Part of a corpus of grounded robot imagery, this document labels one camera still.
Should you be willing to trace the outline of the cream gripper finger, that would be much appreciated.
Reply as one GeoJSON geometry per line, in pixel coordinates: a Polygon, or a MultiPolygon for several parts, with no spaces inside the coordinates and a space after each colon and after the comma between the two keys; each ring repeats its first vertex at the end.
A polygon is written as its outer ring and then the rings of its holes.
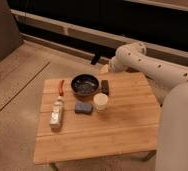
{"type": "Polygon", "coordinates": [[[109,73],[109,65],[108,64],[103,65],[103,67],[100,69],[99,73],[100,74],[109,73]]]}

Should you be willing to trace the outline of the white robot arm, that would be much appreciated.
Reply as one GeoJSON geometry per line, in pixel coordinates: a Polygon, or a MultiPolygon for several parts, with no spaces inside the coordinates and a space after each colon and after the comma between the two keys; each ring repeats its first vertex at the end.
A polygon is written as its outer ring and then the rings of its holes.
{"type": "Polygon", "coordinates": [[[188,171],[188,67],[146,53],[143,42],[119,46],[102,71],[133,68],[170,88],[162,105],[155,171],[188,171]]]}

